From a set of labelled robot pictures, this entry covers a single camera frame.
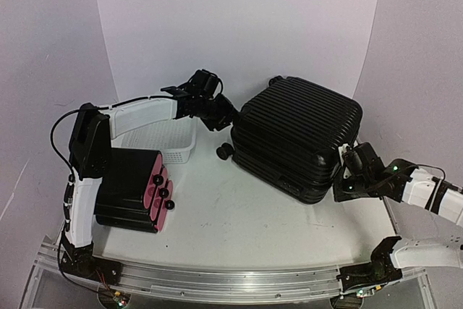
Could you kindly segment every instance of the white table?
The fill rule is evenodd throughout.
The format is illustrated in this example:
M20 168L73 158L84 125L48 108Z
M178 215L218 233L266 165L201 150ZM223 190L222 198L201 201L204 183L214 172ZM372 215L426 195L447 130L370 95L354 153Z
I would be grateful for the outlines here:
M176 207L163 231L95 224L94 253L192 268L309 268L368 261L374 247L394 235L382 201L335 203L330 191L306 206L219 159L216 148L225 141L229 128L212 133L199 123L190 160L167 165Z

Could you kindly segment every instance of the robotic arm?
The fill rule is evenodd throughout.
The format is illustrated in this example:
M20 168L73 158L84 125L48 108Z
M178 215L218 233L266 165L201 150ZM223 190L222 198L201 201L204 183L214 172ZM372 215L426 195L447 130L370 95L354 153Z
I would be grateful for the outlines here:
M334 182L334 200L388 197L429 210L463 227L462 189L434 177L419 164L395 159L384 166L371 144L339 148L342 168ZM344 294L372 295L402 278L401 269L414 266L463 268L463 245L458 240L408 240L388 237L374 249L371 262L340 268Z
M120 264L92 256L93 211L98 188L111 166L111 140L154 122L182 117L200 117L210 131L222 130L232 123L237 111L221 92L214 97L219 83L217 75L198 70L186 83L162 89L170 96L136 98L113 106L81 106L69 142L72 174L64 194L61 243L67 273L92 277L99 268L109 284L117 282L114 269Z

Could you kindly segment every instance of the laundry basket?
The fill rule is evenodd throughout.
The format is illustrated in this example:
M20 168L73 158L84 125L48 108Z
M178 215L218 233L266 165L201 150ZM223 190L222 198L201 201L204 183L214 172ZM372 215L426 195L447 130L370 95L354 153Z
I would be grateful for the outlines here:
M165 164L185 163L196 145L196 124L189 117L149 124L126 133L122 147L158 150Z

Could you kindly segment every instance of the white wall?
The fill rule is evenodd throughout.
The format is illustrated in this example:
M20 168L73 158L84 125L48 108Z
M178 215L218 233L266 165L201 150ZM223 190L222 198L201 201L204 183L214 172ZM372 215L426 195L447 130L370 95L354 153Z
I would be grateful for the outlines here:
M355 93L365 112L360 137L385 162L441 166L456 185L463 185L462 21L462 0L378 0ZM463 229L419 208L394 210L407 237L463 237ZM463 270L428 271L438 306L461 308Z
M54 121L116 98L96 0L0 0L0 307L16 308L45 234L63 219L67 170ZM72 120L59 128L66 150Z
M352 96L376 0L98 0L120 99L186 81L223 78L237 106L274 75Z

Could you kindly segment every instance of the hard-shell suitcase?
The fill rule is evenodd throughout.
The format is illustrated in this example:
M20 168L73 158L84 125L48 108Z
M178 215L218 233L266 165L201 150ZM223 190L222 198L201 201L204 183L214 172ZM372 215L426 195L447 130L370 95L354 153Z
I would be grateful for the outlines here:
M325 197L339 170L338 147L353 144L362 108L298 77L275 77L248 101L231 129L233 160L306 204Z

